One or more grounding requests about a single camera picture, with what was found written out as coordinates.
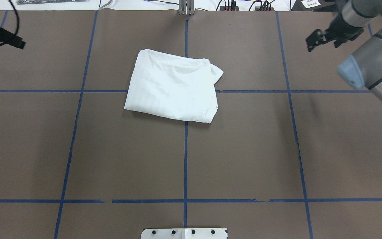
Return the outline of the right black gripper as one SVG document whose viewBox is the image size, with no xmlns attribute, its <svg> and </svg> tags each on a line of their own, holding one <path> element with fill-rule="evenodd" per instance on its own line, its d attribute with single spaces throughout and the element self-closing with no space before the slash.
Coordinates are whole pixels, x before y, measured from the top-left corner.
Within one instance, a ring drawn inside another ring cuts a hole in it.
<svg viewBox="0 0 382 239">
<path fill-rule="evenodd" d="M 354 41 L 364 32 L 363 27 L 355 27 L 348 24 L 341 13 L 337 14 L 325 31 L 315 29 L 307 38 L 306 45 L 308 52 L 315 47 L 334 41 L 334 46 L 339 47 L 348 41 Z"/>
</svg>

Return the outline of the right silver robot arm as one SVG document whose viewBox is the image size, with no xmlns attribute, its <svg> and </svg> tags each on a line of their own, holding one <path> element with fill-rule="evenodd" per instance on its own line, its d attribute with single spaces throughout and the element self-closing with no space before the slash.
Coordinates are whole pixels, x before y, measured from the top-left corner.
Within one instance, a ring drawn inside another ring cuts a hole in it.
<svg viewBox="0 0 382 239">
<path fill-rule="evenodd" d="M 353 41 L 378 16 L 382 17 L 382 0 L 348 0 L 326 30 L 316 29 L 306 38 L 307 50 L 329 42 L 339 47 Z M 367 88 L 382 102 L 382 28 L 350 54 L 337 72 L 352 88 Z"/>
</svg>

